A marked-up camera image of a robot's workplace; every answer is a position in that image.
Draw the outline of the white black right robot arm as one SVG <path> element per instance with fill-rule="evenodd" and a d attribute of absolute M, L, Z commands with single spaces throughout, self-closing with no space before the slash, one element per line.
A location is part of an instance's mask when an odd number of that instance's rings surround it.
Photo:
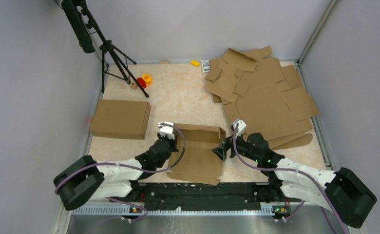
<path fill-rule="evenodd" d="M 257 163 L 255 170 L 269 178 L 269 195 L 276 201 L 285 197 L 311 202 L 331 211 L 342 223 L 360 228 L 377 202 L 377 197 L 348 168 L 322 170 L 297 163 L 271 150 L 260 133 L 230 136 L 212 149 L 221 160 L 244 157 Z"/>

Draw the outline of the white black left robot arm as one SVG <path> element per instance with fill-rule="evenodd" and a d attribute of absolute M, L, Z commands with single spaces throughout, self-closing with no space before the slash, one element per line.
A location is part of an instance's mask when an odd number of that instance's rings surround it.
<path fill-rule="evenodd" d="M 178 152 L 176 134 L 158 134 L 158 139 L 144 153 L 123 161 L 96 161 L 91 155 L 78 159 L 57 175 L 55 194 L 64 208 L 75 210 L 89 201 L 108 197 L 138 199 L 137 181 L 163 172 L 163 165 Z"/>

